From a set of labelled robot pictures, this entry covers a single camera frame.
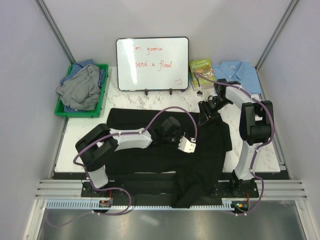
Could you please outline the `black long sleeve shirt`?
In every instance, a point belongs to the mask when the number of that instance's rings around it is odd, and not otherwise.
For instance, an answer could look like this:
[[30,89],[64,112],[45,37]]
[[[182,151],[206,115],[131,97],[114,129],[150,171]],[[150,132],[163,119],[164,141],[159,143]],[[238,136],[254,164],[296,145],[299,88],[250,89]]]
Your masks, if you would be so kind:
[[[116,130],[133,130],[145,127],[158,113],[157,110],[112,108],[107,126]],[[195,135],[190,117],[182,112],[166,111],[154,123],[168,117],[176,118],[182,132]],[[221,117],[198,127],[194,153],[185,153],[174,144],[159,144],[145,149],[131,148],[116,151],[106,160],[107,175],[132,173],[176,172],[171,206],[189,208],[207,195],[222,175],[226,153],[231,151],[230,128]]]

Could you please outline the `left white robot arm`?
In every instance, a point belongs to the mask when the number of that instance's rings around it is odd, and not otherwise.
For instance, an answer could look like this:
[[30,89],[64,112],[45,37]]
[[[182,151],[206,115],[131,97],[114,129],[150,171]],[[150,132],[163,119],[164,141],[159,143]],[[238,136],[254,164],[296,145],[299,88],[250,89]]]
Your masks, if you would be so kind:
[[153,145],[177,144],[184,136],[180,122],[173,116],[161,123],[153,123],[147,130],[143,128],[121,132],[100,123],[76,144],[88,177],[92,181],[92,191],[99,197],[110,191],[106,174],[106,163],[114,152],[126,149],[146,149]]

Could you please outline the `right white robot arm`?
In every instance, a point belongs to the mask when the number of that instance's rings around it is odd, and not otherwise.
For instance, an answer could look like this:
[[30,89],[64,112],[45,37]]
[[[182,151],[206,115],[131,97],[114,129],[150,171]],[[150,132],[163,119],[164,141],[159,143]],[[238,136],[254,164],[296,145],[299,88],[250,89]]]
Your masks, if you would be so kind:
[[215,96],[198,102],[199,126],[217,120],[226,105],[240,109],[239,135],[243,141],[239,161],[233,170],[236,180],[229,184],[229,191],[235,197],[247,191],[244,181],[254,178],[256,160],[260,148],[271,143],[274,134],[274,108],[270,100],[259,100],[249,94],[238,81],[218,79],[214,84]]

